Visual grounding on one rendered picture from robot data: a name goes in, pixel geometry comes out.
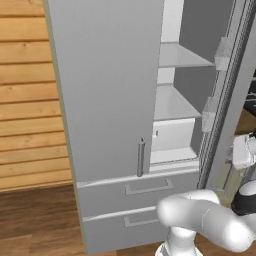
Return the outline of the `pale door bin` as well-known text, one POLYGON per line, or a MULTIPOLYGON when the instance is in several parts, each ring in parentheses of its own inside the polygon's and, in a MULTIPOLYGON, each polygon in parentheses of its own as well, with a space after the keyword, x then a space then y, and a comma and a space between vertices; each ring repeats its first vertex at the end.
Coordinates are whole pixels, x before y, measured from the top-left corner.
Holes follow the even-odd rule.
POLYGON ((228 69, 232 49, 232 40, 228 37, 222 37, 214 56, 217 71, 226 71, 228 69))
POLYGON ((216 115, 216 100, 209 97, 202 111, 202 131, 204 133, 212 130, 216 115))

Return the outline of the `grey fridge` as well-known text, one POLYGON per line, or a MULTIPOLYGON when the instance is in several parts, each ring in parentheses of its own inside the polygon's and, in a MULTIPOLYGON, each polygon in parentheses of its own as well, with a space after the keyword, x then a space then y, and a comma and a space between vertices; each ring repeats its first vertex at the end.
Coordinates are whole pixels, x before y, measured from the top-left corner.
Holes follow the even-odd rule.
POLYGON ((255 81, 256 0, 43 0, 85 251, 202 256, 256 241, 256 163, 236 126, 255 81))

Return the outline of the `grey closed fridge door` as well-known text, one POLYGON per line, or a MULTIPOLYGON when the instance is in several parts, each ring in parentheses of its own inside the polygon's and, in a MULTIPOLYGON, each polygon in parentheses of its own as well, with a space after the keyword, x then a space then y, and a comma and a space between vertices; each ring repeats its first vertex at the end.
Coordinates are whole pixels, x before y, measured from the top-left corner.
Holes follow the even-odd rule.
POLYGON ((77 181, 148 172, 163 0, 43 0, 77 181))

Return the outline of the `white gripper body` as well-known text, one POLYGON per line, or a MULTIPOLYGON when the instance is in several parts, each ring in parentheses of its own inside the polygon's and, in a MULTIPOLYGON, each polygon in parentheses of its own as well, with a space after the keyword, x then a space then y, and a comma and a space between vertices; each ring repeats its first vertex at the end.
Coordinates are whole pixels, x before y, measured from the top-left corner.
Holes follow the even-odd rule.
POLYGON ((234 138, 232 163, 237 170, 256 163, 256 137, 252 133, 234 138))

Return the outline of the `grey fridge drawer front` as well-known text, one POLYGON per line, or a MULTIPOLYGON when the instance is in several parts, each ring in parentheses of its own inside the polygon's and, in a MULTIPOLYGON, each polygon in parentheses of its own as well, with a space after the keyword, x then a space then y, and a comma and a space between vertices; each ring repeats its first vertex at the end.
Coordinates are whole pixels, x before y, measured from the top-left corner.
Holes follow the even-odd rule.
POLYGON ((145 207, 83 218, 84 246, 89 255, 164 241, 168 229, 160 222, 126 228, 131 222, 158 219, 156 207, 145 207))
POLYGON ((189 167, 144 175, 142 177, 126 177, 92 183, 78 183, 77 192, 80 213, 83 217, 93 217, 155 206, 165 196, 195 190, 198 179, 199 170, 196 167, 189 167), (173 183, 173 188, 137 195, 125 194, 126 184, 161 178, 170 179, 173 183))

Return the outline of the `grey open fridge door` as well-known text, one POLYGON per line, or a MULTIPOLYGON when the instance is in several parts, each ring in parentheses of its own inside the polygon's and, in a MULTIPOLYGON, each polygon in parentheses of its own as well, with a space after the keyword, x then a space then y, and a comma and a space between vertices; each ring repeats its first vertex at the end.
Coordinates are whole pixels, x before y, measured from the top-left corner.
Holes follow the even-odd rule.
POLYGON ((197 185, 220 197, 225 196, 232 176, 231 145, 256 67, 256 0, 235 0, 224 50, 229 63, 218 73, 214 94, 207 103, 214 119, 211 130, 203 136, 197 185))

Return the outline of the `white fridge shelf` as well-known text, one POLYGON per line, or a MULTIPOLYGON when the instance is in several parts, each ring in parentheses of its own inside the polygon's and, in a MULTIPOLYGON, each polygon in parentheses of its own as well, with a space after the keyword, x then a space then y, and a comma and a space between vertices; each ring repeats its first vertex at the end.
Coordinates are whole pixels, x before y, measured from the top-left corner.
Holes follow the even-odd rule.
POLYGON ((162 43, 160 46, 159 66, 163 67, 193 67, 212 66, 213 63, 193 53, 179 43, 162 43))
POLYGON ((201 114, 172 85, 156 90, 155 121, 200 117, 201 114))

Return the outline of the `white crisper drawer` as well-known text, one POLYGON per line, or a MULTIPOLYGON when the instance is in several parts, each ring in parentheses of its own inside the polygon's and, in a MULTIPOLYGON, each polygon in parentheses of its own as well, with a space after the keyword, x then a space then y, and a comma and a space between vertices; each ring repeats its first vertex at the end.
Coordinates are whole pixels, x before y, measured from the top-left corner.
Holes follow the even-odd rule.
POLYGON ((194 124, 194 118, 155 122, 150 163, 196 158, 191 147, 194 124))

